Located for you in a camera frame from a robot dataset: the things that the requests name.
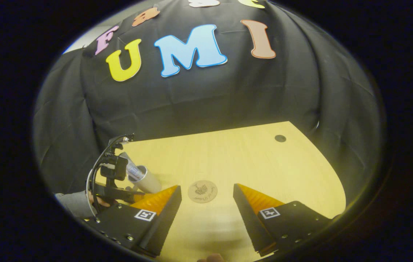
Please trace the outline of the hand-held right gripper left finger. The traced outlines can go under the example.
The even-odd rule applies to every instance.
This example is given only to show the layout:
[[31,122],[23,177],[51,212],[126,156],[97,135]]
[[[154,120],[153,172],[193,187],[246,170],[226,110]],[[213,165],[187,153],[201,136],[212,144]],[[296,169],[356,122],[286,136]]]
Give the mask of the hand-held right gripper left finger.
[[89,220],[103,237],[148,257],[161,254],[182,201],[181,187],[171,186],[130,204],[117,204]]

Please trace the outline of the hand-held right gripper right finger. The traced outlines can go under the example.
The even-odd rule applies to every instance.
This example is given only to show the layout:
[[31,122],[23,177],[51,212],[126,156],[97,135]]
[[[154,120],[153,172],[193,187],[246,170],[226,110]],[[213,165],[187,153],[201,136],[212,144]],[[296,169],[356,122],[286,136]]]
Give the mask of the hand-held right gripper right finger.
[[261,257],[289,252],[331,222],[299,201],[284,203],[239,183],[233,186],[233,198]]

